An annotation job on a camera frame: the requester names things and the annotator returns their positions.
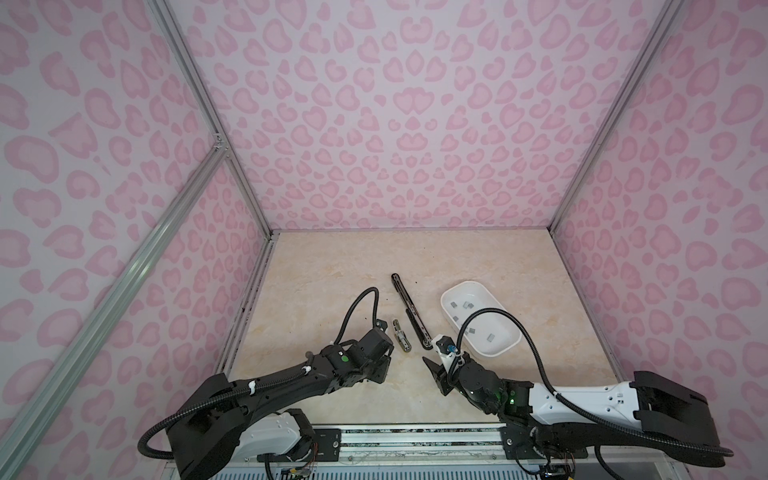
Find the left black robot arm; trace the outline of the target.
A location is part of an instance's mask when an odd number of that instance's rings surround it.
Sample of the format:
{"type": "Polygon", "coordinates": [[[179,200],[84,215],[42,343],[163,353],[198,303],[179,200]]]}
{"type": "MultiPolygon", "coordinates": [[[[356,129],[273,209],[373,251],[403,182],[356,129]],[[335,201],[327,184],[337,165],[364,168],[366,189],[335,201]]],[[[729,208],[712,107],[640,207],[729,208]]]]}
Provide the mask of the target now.
{"type": "Polygon", "coordinates": [[[166,429],[182,479],[210,479],[231,460],[246,429],[270,414],[315,396],[363,381],[384,382],[394,344],[373,328],[360,340],[327,345],[304,363],[269,375],[230,381],[223,373],[206,379],[166,429]]]}

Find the beige mini stapler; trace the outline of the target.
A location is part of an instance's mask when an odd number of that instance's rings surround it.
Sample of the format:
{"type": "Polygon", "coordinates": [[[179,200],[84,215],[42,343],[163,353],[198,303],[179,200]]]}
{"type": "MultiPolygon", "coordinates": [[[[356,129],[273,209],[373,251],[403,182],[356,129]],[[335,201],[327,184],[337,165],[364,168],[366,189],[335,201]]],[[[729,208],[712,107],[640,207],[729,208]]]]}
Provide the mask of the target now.
{"type": "Polygon", "coordinates": [[[396,337],[396,340],[400,346],[400,348],[405,352],[409,353],[412,351],[412,345],[410,341],[408,340],[405,331],[403,330],[400,322],[398,319],[394,319],[392,322],[394,334],[396,337]]]}

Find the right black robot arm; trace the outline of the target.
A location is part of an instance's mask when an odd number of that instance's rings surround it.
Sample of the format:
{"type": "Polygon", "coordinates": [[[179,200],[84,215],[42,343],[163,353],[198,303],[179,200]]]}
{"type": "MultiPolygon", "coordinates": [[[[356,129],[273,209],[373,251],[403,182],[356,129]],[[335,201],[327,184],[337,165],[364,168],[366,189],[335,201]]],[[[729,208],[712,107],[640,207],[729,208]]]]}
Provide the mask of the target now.
{"type": "Polygon", "coordinates": [[[525,432],[541,453],[588,447],[660,450],[689,465],[721,468],[721,446],[706,397],[666,377],[637,371],[631,381],[598,387],[553,387],[502,379],[464,355],[424,361],[442,395],[456,391],[473,407],[525,432]]]}

